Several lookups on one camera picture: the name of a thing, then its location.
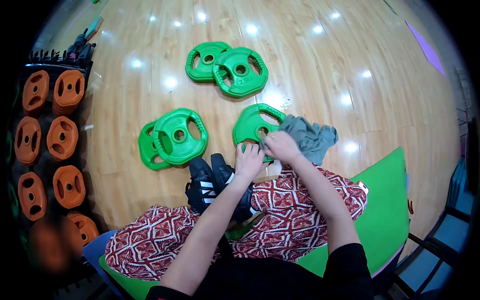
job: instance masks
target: black sneaker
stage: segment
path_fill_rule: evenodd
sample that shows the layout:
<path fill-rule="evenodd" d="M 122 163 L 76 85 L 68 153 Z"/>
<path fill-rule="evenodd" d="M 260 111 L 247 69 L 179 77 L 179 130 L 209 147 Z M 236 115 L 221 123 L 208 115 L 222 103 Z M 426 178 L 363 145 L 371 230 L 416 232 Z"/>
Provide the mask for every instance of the black sneaker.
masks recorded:
<path fill-rule="evenodd" d="M 212 162 L 212 169 L 214 174 L 214 187 L 217 194 L 220 194 L 223 189 L 230 183 L 235 174 L 235 169 L 225 163 L 223 156 L 220 153 L 215 153 L 210 156 Z M 247 190 L 240 199 L 232 218 L 239 224 L 250 219 L 253 214 L 250 210 L 251 197 L 253 193 L 253 182 L 250 183 Z"/>
<path fill-rule="evenodd" d="M 214 175 L 210 166 L 201 157 L 192 159 L 189 168 L 192 182 L 185 186 L 188 204 L 194 212 L 203 214 L 217 195 L 213 188 Z"/>

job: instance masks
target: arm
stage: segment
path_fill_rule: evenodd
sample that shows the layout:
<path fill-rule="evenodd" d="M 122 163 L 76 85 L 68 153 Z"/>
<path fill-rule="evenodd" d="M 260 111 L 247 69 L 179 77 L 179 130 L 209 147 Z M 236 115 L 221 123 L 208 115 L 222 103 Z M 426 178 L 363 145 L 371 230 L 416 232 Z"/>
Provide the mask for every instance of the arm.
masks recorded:
<path fill-rule="evenodd" d="M 269 132 L 265 137 L 268 156 L 290 164 L 308 189 L 313 203 L 324 216 L 328 230 L 328 254 L 350 243 L 360 243 L 352 217 L 342 197 L 321 172 L 300 152 L 286 132 Z"/>
<path fill-rule="evenodd" d="M 266 167 L 263 164 L 265 154 L 259 151 L 258 145 L 248 144 L 245 152 L 242 146 L 240 143 L 237 147 L 233 180 L 200 216 L 159 285 L 191 296 L 205 277 L 235 207 L 250 182 Z"/>

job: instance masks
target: green exercise mat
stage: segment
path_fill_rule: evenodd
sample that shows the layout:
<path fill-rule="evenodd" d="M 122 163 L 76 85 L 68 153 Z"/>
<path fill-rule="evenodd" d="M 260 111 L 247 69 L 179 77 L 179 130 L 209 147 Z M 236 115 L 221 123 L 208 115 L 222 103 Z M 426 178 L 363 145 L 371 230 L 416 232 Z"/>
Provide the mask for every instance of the green exercise mat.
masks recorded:
<path fill-rule="evenodd" d="M 129 278 L 110 268 L 105 261 L 105 255 L 98 259 L 100 266 L 136 300 L 144 300 L 147 297 L 151 287 L 158 285 L 159 281 L 143 281 L 140 279 Z"/>
<path fill-rule="evenodd" d="M 397 148 L 352 181 L 362 181 L 370 190 L 367 207 L 355 221 L 355 228 L 367 256 L 370 274 L 374 274 L 405 243 L 409 232 L 403 149 Z M 327 259 L 327 246 L 323 246 L 300 258 L 297 263 L 323 276 Z"/>

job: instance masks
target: rag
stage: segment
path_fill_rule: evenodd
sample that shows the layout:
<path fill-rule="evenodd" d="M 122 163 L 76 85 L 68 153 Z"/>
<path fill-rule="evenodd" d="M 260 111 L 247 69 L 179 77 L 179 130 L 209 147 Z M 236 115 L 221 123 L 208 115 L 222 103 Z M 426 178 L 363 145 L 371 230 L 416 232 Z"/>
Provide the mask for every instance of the rag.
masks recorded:
<path fill-rule="evenodd" d="M 335 127 L 314 123 L 311 125 L 304 117 L 288 115 L 279 130 L 288 133 L 297 143 L 302 154 L 311 162 L 322 165 L 322 161 L 330 146 L 338 141 L 338 134 Z M 267 149 L 268 146 L 262 139 L 260 147 Z"/>

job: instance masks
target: patterned fabric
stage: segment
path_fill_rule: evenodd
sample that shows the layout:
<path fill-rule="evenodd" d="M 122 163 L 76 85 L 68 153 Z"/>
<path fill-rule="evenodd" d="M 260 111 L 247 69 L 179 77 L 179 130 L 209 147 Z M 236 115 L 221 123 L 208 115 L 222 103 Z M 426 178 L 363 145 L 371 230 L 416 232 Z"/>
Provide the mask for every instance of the patterned fabric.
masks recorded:
<path fill-rule="evenodd" d="M 365 210 L 367 196 L 351 180 L 313 164 L 342 196 L 352 218 Z M 327 243 L 326 222 L 290 166 L 277 179 L 253 186 L 252 208 L 265 216 L 240 240 L 230 241 L 234 257 L 275 257 L 295 263 Z M 182 206 L 150 207 L 119 230 L 105 249 L 107 264 L 127 277 L 160 280 L 200 216 Z M 219 258 L 218 249 L 213 262 Z"/>

